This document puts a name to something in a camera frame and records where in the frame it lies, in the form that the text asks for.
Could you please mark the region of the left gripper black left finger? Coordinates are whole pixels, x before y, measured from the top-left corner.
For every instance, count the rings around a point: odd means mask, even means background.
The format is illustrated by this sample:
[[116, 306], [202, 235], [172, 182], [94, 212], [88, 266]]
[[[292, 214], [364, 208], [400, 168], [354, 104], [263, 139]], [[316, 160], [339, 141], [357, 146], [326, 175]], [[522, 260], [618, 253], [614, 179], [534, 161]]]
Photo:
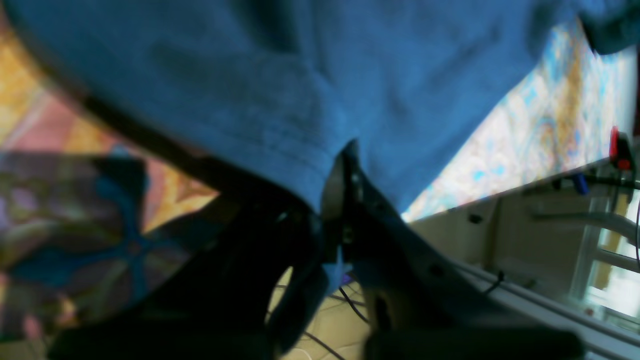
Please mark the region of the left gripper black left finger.
[[320, 217], [293, 199], [256, 200], [137, 305], [66, 330], [51, 360], [276, 360], [326, 297]]

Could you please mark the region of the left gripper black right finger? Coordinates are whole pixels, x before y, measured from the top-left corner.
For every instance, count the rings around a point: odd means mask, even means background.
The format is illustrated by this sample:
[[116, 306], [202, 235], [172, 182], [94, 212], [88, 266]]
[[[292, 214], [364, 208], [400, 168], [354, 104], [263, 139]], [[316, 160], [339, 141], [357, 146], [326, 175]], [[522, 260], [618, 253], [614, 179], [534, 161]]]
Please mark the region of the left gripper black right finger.
[[371, 333], [366, 360], [582, 360], [573, 332], [490, 298], [421, 239], [368, 180], [350, 141], [326, 190], [324, 261], [330, 280], [352, 272]]

